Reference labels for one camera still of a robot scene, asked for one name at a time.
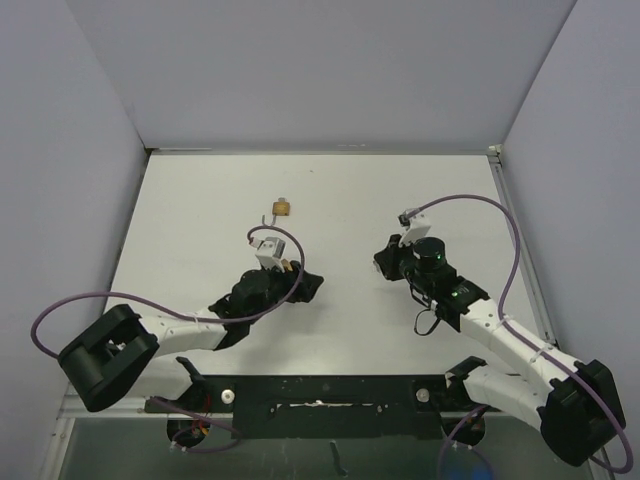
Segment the small brass padlock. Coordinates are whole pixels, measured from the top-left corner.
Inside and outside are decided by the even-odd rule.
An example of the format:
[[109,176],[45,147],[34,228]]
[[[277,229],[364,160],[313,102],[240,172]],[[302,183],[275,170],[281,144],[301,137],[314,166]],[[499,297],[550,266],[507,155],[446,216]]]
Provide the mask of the small brass padlock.
[[273,204],[271,209],[270,217],[263,215],[261,217],[261,224],[264,226],[275,226],[277,220],[280,217],[288,217],[291,211],[290,202],[284,198],[278,198]]

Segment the large brass padlock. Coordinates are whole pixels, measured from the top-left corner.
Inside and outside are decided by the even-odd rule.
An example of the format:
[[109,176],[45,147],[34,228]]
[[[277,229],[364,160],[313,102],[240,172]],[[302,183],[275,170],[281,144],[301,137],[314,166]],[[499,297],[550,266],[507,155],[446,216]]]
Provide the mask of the large brass padlock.
[[281,261],[281,264],[282,264],[284,272],[293,272],[294,271],[294,266],[292,265],[292,263],[289,260],[283,259]]

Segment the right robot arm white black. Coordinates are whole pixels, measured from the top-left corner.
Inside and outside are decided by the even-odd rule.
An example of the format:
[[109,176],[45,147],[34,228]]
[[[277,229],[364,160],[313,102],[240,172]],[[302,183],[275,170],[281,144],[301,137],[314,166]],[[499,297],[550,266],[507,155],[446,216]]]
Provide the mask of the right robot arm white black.
[[425,237],[405,245],[395,234],[374,262],[388,281],[404,280],[415,300],[435,309],[436,320],[497,355],[515,376],[471,357],[447,373],[445,395],[459,409],[486,404],[530,425],[565,463],[580,466],[626,426],[612,372],[598,360],[584,363],[501,316],[498,303],[459,275],[445,244]]

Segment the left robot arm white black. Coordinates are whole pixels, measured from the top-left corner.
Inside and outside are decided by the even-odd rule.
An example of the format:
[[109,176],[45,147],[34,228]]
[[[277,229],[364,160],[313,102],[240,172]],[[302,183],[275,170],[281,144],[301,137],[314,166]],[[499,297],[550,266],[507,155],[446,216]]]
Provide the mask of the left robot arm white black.
[[155,395],[190,411],[202,402],[204,387],[179,365],[178,354],[231,348],[276,306],[311,302],[323,283],[322,276],[293,261],[282,271],[245,272],[230,293],[205,309],[204,317],[166,308],[161,316],[143,317],[119,304],[64,347],[57,361],[90,412],[126,396]]

